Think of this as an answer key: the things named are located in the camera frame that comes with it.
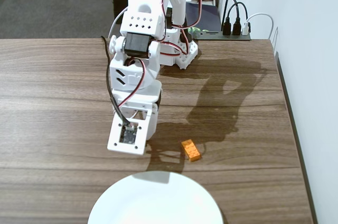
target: power strip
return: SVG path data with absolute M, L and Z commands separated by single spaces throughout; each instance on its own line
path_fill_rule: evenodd
M 194 31 L 193 33 L 194 40 L 224 40 L 224 41 L 250 41 L 250 33 L 248 35 L 223 35 L 220 31 Z

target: cable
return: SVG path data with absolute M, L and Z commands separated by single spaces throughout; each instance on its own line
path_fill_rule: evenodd
M 164 5 L 163 5 L 163 3 L 164 3 L 164 0 L 161 0 L 161 7 L 162 7 L 162 12 L 163 12 L 163 17 L 164 17 L 164 37 L 161 40 L 157 40 L 160 43 L 164 41 L 165 36 L 167 34 L 167 19 L 165 17 L 165 11 L 164 11 Z
M 169 45 L 169 46 L 172 46 L 174 49 L 177 49 L 178 51 L 180 51 L 180 52 L 183 53 L 184 55 L 187 54 L 186 52 L 184 52 L 184 51 L 182 50 L 181 47 L 179 47 L 178 45 L 176 45 L 176 44 L 174 44 L 174 43 L 171 43 L 171 42 L 162 42 L 162 43 L 163 43 L 163 44 L 167 44 L 167 45 Z
M 189 29 L 190 27 L 193 27 L 193 26 L 195 26 L 199 23 L 201 16 L 202 16 L 202 0 L 199 0 L 199 17 L 197 18 L 197 20 L 193 24 L 186 26 L 186 27 L 182 27 L 182 26 L 179 26 L 179 25 L 176 25 L 176 24 L 172 24 L 172 26 L 177 28 L 177 29 L 180 29 L 180 30 Z
M 274 19 L 271 15 L 269 14 L 266 14 L 266 13 L 257 13 L 257 14 L 253 14 L 252 16 L 250 16 L 249 18 L 247 18 L 246 22 L 244 23 L 244 26 L 243 26 L 243 32 L 242 32 L 242 35 L 247 35 L 248 34 L 248 30 L 249 30 L 249 26 L 248 26 L 248 23 L 249 23 L 249 20 L 257 15 L 266 15 L 268 16 L 270 19 L 271 19 L 271 30 L 270 30 L 270 34 L 269 34 L 269 39 L 271 38 L 271 34 L 273 33 L 273 29 L 274 29 Z
M 129 119 L 136 117 L 137 113 L 138 113 L 138 110 L 136 110 L 135 113 L 131 117 L 129 117 Z
M 187 54 L 189 54 L 189 40 L 188 40 L 188 38 L 186 37 L 186 34 L 185 34 L 185 32 L 184 32 L 183 29 L 181 29 L 181 33 L 182 33 L 182 35 L 183 35 L 183 37 L 184 37 L 184 39 L 185 39 L 185 47 L 186 47 L 186 53 L 185 53 L 185 55 L 187 55 Z
M 236 13 L 237 13 L 237 18 L 239 18 L 239 9 L 238 9 L 238 5 L 237 5 L 237 1 L 233 0 L 236 4 Z M 227 12 L 227 6 L 228 6 L 228 0 L 226 0 L 226 4 L 224 6 L 224 11 L 223 11 L 223 19 L 222 19 L 222 24 L 221 24 L 221 31 L 223 31 L 223 24 L 224 24 L 224 19 L 226 17 L 226 12 Z
M 107 83 L 107 89 L 108 89 L 108 93 L 109 93 L 109 96 L 110 96 L 110 100 L 111 100 L 111 103 L 114 107 L 114 110 L 115 112 L 117 113 L 117 115 L 121 118 L 122 120 L 122 123 L 124 125 L 130 125 L 130 122 L 126 119 L 126 117 L 122 114 L 121 110 L 119 109 L 119 106 L 117 105 L 116 103 L 116 100 L 114 98 L 114 96 L 112 95 L 112 92 L 111 92 L 111 86 L 110 86 L 110 83 L 109 83 L 109 65 L 110 65 L 110 56 L 109 56 L 109 52 L 108 52 L 108 46 L 107 46 L 107 41 L 106 39 L 101 36 L 102 40 L 104 41 L 105 43 L 105 51 L 106 51 L 106 56 L 107 56 L 107 59 L 108 59 L 108 63 L 107 63 L 107 70 L 106 70 L 106 83 Z
M 166 56 L 172 56 L 172 57 L 178 57 L 179 55 L 181 55 L 180 53 L 177 53 L 177 54 L 171 54 L 171 53 L 165 53 L 165 52 L 160 52 L 160 54 L 166 55 Z
M 244 7 L 244 10 L 245 10 L 245 16 L 246 16 L 246 19 L 248 19 L 248 11 L 247 11 L 247 7 L 245 6 L 245 4 L 244 4 L 243 2 L 237 2 L 237 3 L 234 3 L 234 4 L 230 7 L 230 9 L 229 9 L 227 17 L 230 17 L 230 12 L 231 12 L 232 8 L 233 8 L 234 6 L 236 6 L 236 4 L 237 4 L 237 5 L 238 5 L 238 4 L 241 4 L 241 5 Z
M 125 13 L 125 11 L 128 10 L 128 7 L 126 7 L 125 9 L 123 9 L 117 16 L 116 18 L 114 19 L 114 21 L 112 22 L 112 25 L 110 27 L 110 30 L 109 30 L 109 34 L 108 34 L 108 38 L 111 38 L 112 36 L 112 30 L 114 29 L 114 26 L 115 24 L 117 23 L 117 20 Z
M 133 92 L 131 92 L 130 93 L 130 95 L 129 96 L 127 96 L 126 97 L 126 99 L 124 99 L 119 105 L 118 105 L 118 107 L 120 108 L 123 104 L 125 104 L 136 92 L 137 92 L 137 90 L 140 88 L 140 86 L 141 86 L 141 84 L 142 84 L 142 82 L 143 82 L 143 80 L 144 80 L 144 76 L 145 76 L 145 74 L 146 74 L 146 66 L 144 65 L 144 62 L 141 60 L 141 59 L 139 59 L 139 58 L 131 58 L 130 60 L 129 60 L 129 62 L 131 62 L 131 61 L 133 61 L 133 60 L 138 60 L 140 63 L 141 63 L 141 65 L 142 65 L 142 70 L 143 70 L 143 72 L 142 72 L 142 76 L 141 76 L 141 79 L 139 80 L 139 83 L 137 84 L 137 86 L 136 86 L 136 88 L 133 90 Z

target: white cable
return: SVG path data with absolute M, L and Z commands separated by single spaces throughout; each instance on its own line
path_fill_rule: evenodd
M 128 7 L 126 7 L 125 9 L 123 9 L 117 16 L 116 18 L 114 19 L 114 21 L 112 22 L 112 25 L 110 27 L 110 30 L 109 30 L 109 34 L 108 34 L 108 38 L 111 38 L 112 36 L 112 30 L 114 29 L 114 26 L 115 24 L 117 23 L 117 20 L 125 13 L 125 11 L 128 10 Z
M 135 113 L 131 117 L 129 117 L 129 119 L 136 117 L 137 113 L 138 113 L 138 110 L 136 110 Z
M 273 17 L 271 15 L 266 14 L 266 13 L 257 13 L 257 14 L 253 14 L 252 16 L 248 17 L 248 19 L 244 23 L 242 35 L 247 35 L 248 34 L 248 29 L 249 29 L 248 23 L 249 23 L 249 20 L 251 18 L 257 16 L 257 15 L 266 15 L 266 16 L 268 16 L 271 19 L 271 30 L 270 30 L 270 34 L 269 34 L 269 39 L 270 39 L 271 34 L 273 33 L 273 29 L 274 29 L 274 19 L 273 19 Z

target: vent hole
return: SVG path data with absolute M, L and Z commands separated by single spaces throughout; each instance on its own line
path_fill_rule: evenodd
M 120 70 L 116 70 L 122 77 L 124 77 L 125 75 L 124 75 L 124 73 L 123 72 L 121 72 Z
M 123 80 L 121 80 L 120 78 L 116 78 L 123 86 L 125 85 L 125 83 L 123 82 Z

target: black wire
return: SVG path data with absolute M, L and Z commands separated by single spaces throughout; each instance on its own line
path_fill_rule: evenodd
M 237 1 L 233 0 L 236 4 L 236 13 L 237 13 L 237 17 L 239 17 L 239 10 L 238 10 L 238 5 L 237 5 Z M 228 6 L 228 0 L 226 0 L 226 4 L 224 6 L 224 12 L 223 12 L 223 19 L 222 19 L 222 25 L 221 25 L 221 30 L 223 30 L 223 24 L 224 24 L 224 19 L 226 18 L 226 12 L 227 12 L 227 6 Z
M 247 19 L 248 19 L 248 11 L 247 11 L 247 7 L 244 5 L 243 2 L 237 2 L 237 3 L 234 3 L 234 4 L 230 7 L 230 9 L 229 9 L 227 17 L 230 16 L 230 12 L 231 12 L 232 8 L 233 8 L 236 4 L 237 4 L 237 5 L 238 5 L 238 4 L 241 4 L 241 5 L 244 7 L 244 10 L 245 10 L 245 16 L 246 16 L 246 20 L 247 20 Z
M 105 50 L 106 50 L 106 56 L 107 56 L 107 59 L 108 59 L 108 64 L 107 64 L 107 71 L 106 71 L 106 83 L 107 83 L 107 89 L 108 89 L 108 92 L 109 92 L 109 96 L 110 96 L 110 100 L 111 100 L 111 103 L 114 107 L 114 110 L 115 112 L 117 113 L 117 115 L 121 118 L 122 120 L 122 123 L 124 125 L 130 125 L 130 122 L 126 119 L 126 117 L 122 114 L 120 108 L 118 107 L 117 103 L 116 103 L 116 100 L 114 98 L 114 96 L 112 95 L 112 92 L 111 92 L 111 86 L 110 86 L 110 82 L 109 82 L 109 65 L 110 65 L 110 56 L 109 56 L 109 52 L 108 52 L 108 46 L 107 46 L 107 41 L 106 39 L 101 36 L 102 40 L 104 41 L 105 43 Z

